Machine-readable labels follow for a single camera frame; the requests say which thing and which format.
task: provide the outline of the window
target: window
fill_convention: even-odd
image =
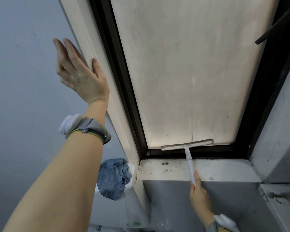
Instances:
[[[290,70],[290,21],[263,53],[249,41],[290,0],[276,12],[276,0],[225,1],[89,0],[141,158],[184,158],[160,146],[209,138],[215,145],[191,148],[193,158],[250,156]]]

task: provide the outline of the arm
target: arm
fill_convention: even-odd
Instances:
[[[109,88],[96,59],[94,72],[82,62],[69,40],[57,49],[61,82],[88,103],[84,117],[105,125]],[[99,173],[103,144],[89,133],[73,132],[14,210],[4,232],[87,231]]]
[[[201,178],[197,174],[197,171],[194,171],[194,177],[197,182],[197,185],[191,182],[190,188],[190,201],[191,205],[196,212],[197,216],[203,223],[204,227],[207,228],[210,224],[212,224],[214,219],[214,214],[212,212],[212,205],[209,195],[206,190],[201,186]],[[219,228],[218,232],[230,232],[228,229]]]

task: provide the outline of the hand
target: hand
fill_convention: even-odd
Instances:
[[[88,105],[96,101],[108,104],[109,87],[97,59],[92,59],[92,72],[68,39],[63,39],[64,45],[56,38],[53,42],[57,50],[56,70],[60,81],[77,92]]]
[[[201,178],[198,176],[197,171],[194,171],[194,177],[197,185],[194,186],[194,184],[191,182],[191,205],[203,223],[204,227],[207,228],[215,220],[214,214],[212,213],[211,200],[206,190],[204,190],[201,186]]]

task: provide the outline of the microfiber cloth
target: microfiber cloth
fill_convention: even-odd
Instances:
[[[125,159],[109,159],[101,163],[97,185],[104,197],[117,200],[125,190],[132,175]]]

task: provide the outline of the black window frame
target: black window frame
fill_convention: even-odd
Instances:
[[[185,158],[184,150],[148,149],[111,0],[89,0],[141,159]],[[273,23],[290,8],[280,0]],[[235,142],[190,148],[193,158],[248,159],[290,71],[290,21],[266,42]]]

